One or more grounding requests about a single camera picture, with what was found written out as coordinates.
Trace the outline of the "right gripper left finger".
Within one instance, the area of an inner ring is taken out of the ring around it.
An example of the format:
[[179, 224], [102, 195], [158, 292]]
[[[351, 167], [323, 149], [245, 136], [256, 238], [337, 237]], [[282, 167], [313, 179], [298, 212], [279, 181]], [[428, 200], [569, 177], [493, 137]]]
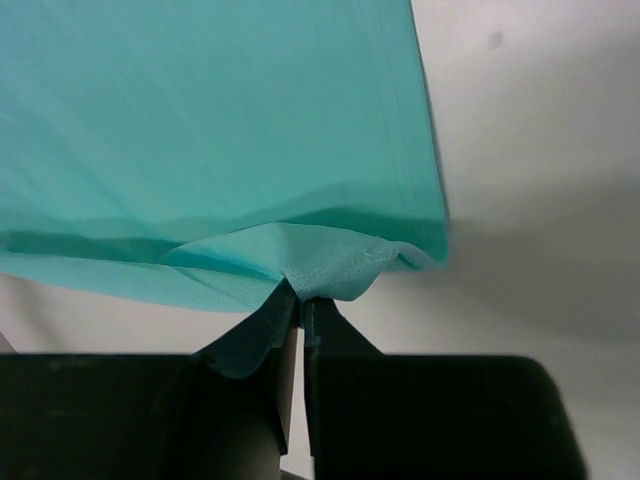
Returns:
[[5, 479], [278, 479], [295, 293], [192, 354], [5, 354]]

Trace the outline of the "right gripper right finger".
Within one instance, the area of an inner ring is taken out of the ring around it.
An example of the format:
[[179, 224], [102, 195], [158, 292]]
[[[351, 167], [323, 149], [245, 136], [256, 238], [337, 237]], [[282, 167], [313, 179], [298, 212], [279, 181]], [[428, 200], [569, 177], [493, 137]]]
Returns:
[[330, 299], [303, 307], [319, 479], [584, 479], [555, 382], [513, 355], [391, 355]]

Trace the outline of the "teal t shirt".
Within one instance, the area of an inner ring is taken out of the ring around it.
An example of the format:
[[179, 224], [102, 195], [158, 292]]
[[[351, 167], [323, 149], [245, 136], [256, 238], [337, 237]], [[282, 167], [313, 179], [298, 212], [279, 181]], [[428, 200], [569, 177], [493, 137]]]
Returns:
[[5, 1], [1, 270], [213, 311], [444, 264], [407, 1]]

